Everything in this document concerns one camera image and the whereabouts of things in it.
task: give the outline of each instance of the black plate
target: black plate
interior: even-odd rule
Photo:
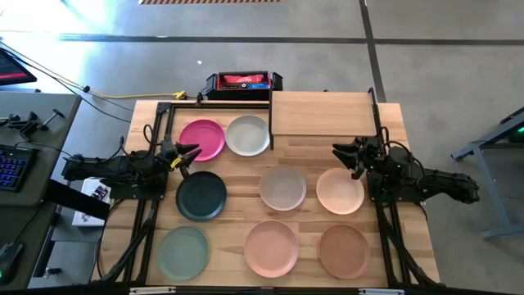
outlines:
[[[218,175],[200,171],[178,186],[177,208],[191,221],[208,221],[223,210],[226,196],[226,185]]]

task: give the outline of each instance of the sage green plate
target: sage green plate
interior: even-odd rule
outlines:
[[[180,226],[168,232],[158,251],[158,268],[166,277],[185,281],[196,277],[206,267],[210,245],[199,229]]]

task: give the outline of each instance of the gray floor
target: gray floor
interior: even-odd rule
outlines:
[[[32,5],[24,2],[6,2],[7,9],[0,16],[4,40],[45,66],[103,93],[187,90],[195,94],[211,73],[254,69],[277,71],[287,90],[364,91],[373,86],[368,50],[363,44],[60,43],[52,34],[362,38],[357,0],[186,6],[139,6],[134,0],[67,1],[68,6],[57,0]],[[524,2],[518,0],[368,0],[368,5],[376,38],[524,38]],[[21,13],[37,24],[21,21]],[[449,154],[522,107],[524,47],[380,45],[377,57],[386,99],[401,103],[417,157],[426,167],[466,172],[481,183],[472,159],[456,164]],[[45,77],[34,87],[66,91]],[[117,116],[131,116],[106,102],[93,102]],[[133,101],[118,103],[134,105]],[[128,127],[83,103],[65,150],[87,156],[109,155]],[[503,184],[500,192],[512,218],[524,221],[524,201],[518,199],[524,197],[520,193],[522,153],[505,152],[489,159],[495,177]],[[62,161],[55,171],[56,179],[61,166]],[[459,288],[522,293],[524,236],[481,239],[480,230],[498,224],[483,184],[481,198],[471,206],[446,196],[427,204],[441,280]],[[61,220],[55,240],[92,242],[97,238],[97,232],[67,226],[68,214]],[[86,243],[68,243],[67,249],[71,254],[61,256],[63,261],[69,256],[92,259],[93,250]],[[76,272],[67,282],[87,280],[81,273]],[[47,284],[66,282],[54,279]],[[45,282],[32,283],[41,285]]]

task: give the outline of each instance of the plate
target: plate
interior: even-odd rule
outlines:
[[[322,173],[317,182],[317,197],[329,211],[345,215],[357,211],[364,201],[364,186],[351,178],[352,170],[333,168]]]
[[[270,208],[290,211],[304,201],[307,191],[302,173],[291,166],[274,166],[267,169],[259,182],[260,197]]]
[[[185,281],[205,269],[209,256],[210,246],[204,233],[191,226],[180,226],[165,235],[156,259],[162,274]]]
[[[240,116],[226,130],[226,143],[237,155],[256,156],[269,145],[268,124],[257,116]]]
[[[227,195],[226,185],[218,175],[195,172],[178,186],[177,208],[191,221],[208,221],[223,210]]]
[[[277,278],[295,266],[298,250],[298,239],[287,225],[266,220],[255,225],[247,235],[244,258],[258,275]]]
[[[187,125],[178,141],[182,144],[198,143],[202,152],[195,161],[208,161],[216,157],[225,144],[224,130],[212,120],[195,120]]]
[[[363,275],[371,256],[368,240],[349,225],[335,225],[322,234],[318,258],[331,275],[354,279]]]

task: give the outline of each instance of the magenta plate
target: magenta plate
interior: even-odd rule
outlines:
[[[226,142],[224,130],[212,120],[196,120],[180,133],[180,143],[198,143],[202,152],[195,161],[208,161],[216,157]]]

